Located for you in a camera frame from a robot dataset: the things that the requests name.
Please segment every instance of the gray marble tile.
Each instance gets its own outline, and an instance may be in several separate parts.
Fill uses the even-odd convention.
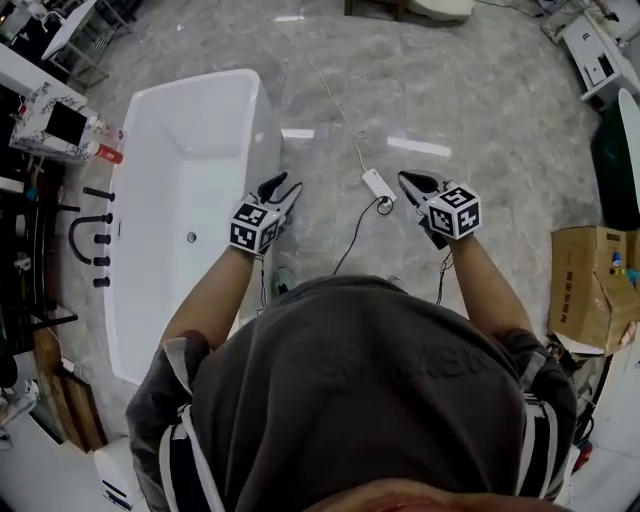
[[[364,131],[358,147],[365,166],[376,168],[399,197],[389,216],[367,212],[341,272],[393,277],[408,292],[436,299],[446,251],[437,251],[418,226],[397,173],[437,171],[480,193],[478,238],[543,334],[549,233],[601,218],[588,145],[598,116],[580,102],[568,58],[538,20],[510,9],[476,4],[466,23],[436,24],[415,15],[388,21],[393,12],[379,5],[359,4],[355,16],[344,17],[343,7],[342,0],[146,0],[134,33],[105,53],[110,76],[88,92],[89,103],[119,123],[140,89],[256,70],[281,126],[315,130],[313,139],[285,140],[281,158],[281,168],[305,189],[274,256],[303,281],[333,271],[373,199],[353,136],[305,52],[353,129]],[[389,137],[450,154],[392,146]],[[81,204],[83,213],[102,213],[105,205],[80,191],[107,187],[109,179],[110,169],[99,163],[73,169],[65,200]],[[61,216],[61,236],[69,222]],[[59,252],[63,303],[81,317],[60,328],[64,351],[85,369],[107,432],[117,437],[126,432],[123,411],[133,386],[111,374],[94,271],[76,262],[62,239]],[[453,270],[442,304],[464,314]]]

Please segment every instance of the bathtub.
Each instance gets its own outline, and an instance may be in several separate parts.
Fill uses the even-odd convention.
[[[281,134],[248,69],[140,91],[123,128],[105,320],[113,373],[140,384],[169,319],[227,247],[234,203],[278,173]],[[265,267],[268,284],[269,258]],[[259,274],[255,265],[234,330],[260,307]]]

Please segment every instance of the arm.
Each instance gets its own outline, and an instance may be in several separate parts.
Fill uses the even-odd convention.
[[[229,335],[253,269],[253,255],[228,247],[184,299],[164,330],[162,341],[187,331],[201,333],[211,350]]]
[[[522,302],[474,236],[449,240],[456,276],[471,323],[492,337],[532,331]]]

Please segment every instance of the gray t-shirt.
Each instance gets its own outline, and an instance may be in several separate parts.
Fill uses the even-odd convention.
[[[489,340],[381,279],[305,283],[206,356],[201,336],[187,338],[201,355],[190,363],[194,428],[227,511],[300,511],[381,478],[512,494],[524,427],[519,376],[533,352],[547,358],[533,391],[558,416],[557,467],[573,437],[572,388],[530,333]],[[158,383],[171,378],[158,377],[155,363],[129,408],[143,491],[145,478],[157,479],[150,437],[189,400],[169,405],[165,390],[165,412],[152,410]]]

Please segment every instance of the person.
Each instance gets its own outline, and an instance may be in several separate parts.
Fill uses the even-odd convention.
[[[163,488],[158,462],[185,403],[227,512],[558,510],[550,500],[573,438],[573,389],[475,236],[449,246],[469,320],[380,278],[336,276],[288,291],[227,339],[254,263],[228,248],[167,325],[128,407],[151,510],[169,510],[168,495],[200,509],[192,492]],[[557,419],[546,500],[514,496],[523,378],[536,354],[530,392]],[[172,478],[183,459],[172,456]],[[527,479],[543,480],[546,466],[531,465]]]

